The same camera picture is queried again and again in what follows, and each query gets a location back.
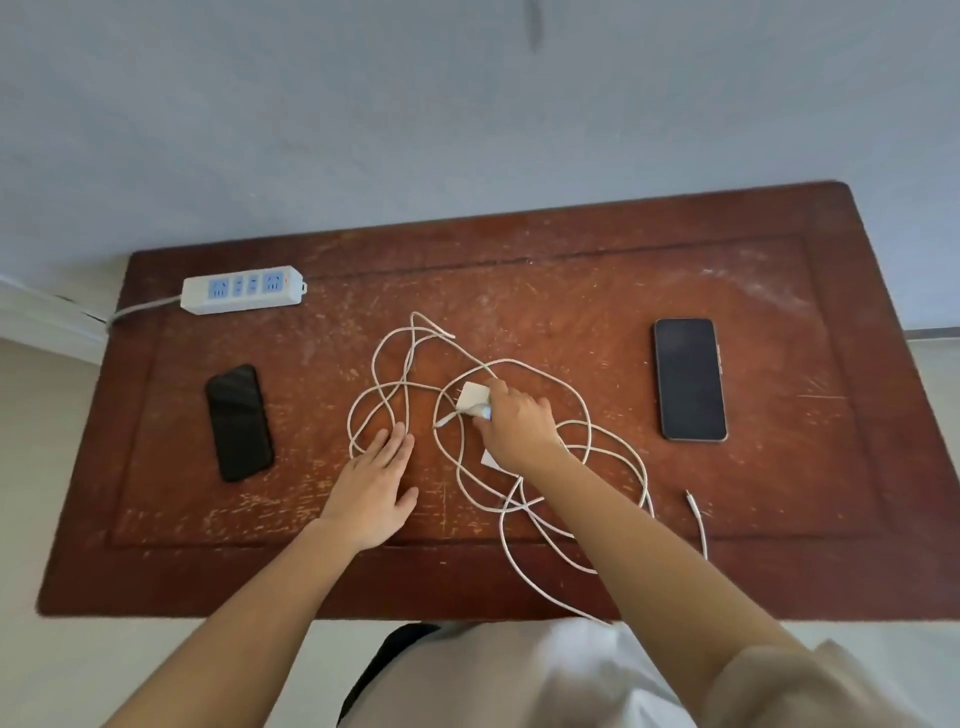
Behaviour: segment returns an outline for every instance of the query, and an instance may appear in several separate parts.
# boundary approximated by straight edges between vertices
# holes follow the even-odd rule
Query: hand
[[[474,417],[473,424],[497,465],[524,475],[543,457],[554,452],[566,454],[549,401],[534,401],[530,395],[507,387],[503,379],[491,379],[487,386],[491,418]]]
[[[416,488],[396,499],[413,449],[414,436],[404,435],[402,423],[394,426],[393,433],[377,432],[370,448],[344,466],[318,522],[355,551],[380,546],[397,533],[417,505]]]

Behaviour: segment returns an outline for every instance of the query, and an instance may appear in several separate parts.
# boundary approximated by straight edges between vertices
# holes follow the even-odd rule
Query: beige sleeve
[[[914,728],[927,723],[895,705],[834,642],[812,652],[751,647],[716,679],[704,728]]]

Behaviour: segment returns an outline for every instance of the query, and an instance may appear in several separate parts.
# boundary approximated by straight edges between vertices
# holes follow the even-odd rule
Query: worn wood surface
[[[594,421],[642,453],[658,516],[692,541],[683,492],[693,492],[714,562],[778,617],[960,617],[960,489],[844,185],[154,251],[132,259],[121,304],[177,293],[187,276],[280,264],[309,284],[299,306],[207,317],[170,307],[114,327],[41,613],[215,609],[320,513],[373,349],[419,310],[481,358],[522,359],[576,387]],[[683,316],[716,325],[723,444],[659,434],[651,326]],[[382,378],[398,375],[406,345],[385,350]],[[203,385],[248,362],[276,464],[226,484]],[[413,379],[443,385],[467,365],[427,344]],[[499,373],[549,397],[560,418],[580,416],[558,386]],[[495,517],[459,492],[429,433],[434,396],[412,401],[419,445],[404,484],[420,488],[418,508],[355,561],[322,616],[558,616],[510,569]],[[452,448],[456,426],[442,437]],[[481,450],[470,432],[477,471]],[[636,495],[625,468],[591,463]],[[498,477],[489,481],[505,485]],[[525,517],[508,518],[507,534],[547,591],[615,616],[596,577],[564,564]]]

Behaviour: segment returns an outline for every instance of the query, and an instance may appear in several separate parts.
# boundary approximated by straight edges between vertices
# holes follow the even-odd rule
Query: person's left arm
[[[344,467],[321,516],[174,651],[107,728],[262,726],[330,588],[352,558],[406,522],[417,489],[396,499],[413,450],[403,425],[381,430]]]

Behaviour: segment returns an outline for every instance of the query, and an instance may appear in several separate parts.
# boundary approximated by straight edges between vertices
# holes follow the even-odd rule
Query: person's left hand
[[[414,436],[404,434],[402,423],[395,425],[393,433],[377,432],[370,448],[344,466],[319,522],[355,551],[380,546],[397,533],[417,505],[416,488],[396,499],[413,449]]]

